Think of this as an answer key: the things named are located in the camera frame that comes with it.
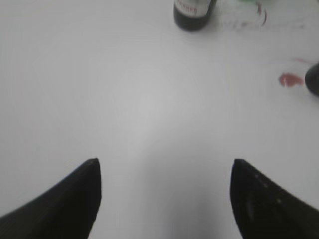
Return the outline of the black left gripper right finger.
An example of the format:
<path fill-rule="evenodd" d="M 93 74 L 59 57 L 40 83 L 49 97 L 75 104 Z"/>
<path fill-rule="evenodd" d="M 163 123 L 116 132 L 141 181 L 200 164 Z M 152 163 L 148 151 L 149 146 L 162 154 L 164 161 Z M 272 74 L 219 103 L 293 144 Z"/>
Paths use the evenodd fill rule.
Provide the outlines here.
<path fill-rule="evenodd" d="M 235 159 L 230 202 L 244 239 L 317 239 L 319 212 L 244 159 Z"/>

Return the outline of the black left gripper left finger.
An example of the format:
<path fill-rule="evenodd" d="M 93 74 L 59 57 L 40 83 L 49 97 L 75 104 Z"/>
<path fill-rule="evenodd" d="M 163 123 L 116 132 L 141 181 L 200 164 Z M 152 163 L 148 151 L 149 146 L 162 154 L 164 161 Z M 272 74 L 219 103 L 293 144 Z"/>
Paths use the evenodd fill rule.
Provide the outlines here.
<path fill-rule="evenodd" d="M 2 239 L 87 239 L 102 201 L 97 158 L 88 159 L 59 183 L 0 218 Z"/>

